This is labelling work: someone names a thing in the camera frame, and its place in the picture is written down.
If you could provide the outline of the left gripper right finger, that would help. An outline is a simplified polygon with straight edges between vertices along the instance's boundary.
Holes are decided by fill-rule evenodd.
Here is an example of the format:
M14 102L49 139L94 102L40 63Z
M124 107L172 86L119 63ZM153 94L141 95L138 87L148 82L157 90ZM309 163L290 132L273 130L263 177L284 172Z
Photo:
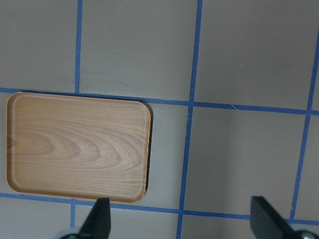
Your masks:
M262 196L252 196L250 227L257 239L298 239L295 231Z

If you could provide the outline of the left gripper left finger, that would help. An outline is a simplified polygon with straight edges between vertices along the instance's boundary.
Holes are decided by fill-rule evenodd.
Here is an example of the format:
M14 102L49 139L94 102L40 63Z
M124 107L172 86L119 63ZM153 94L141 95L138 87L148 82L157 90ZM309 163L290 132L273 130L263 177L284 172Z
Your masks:
M108 239L111 231L109 198L99 198L80 228L78 239Z

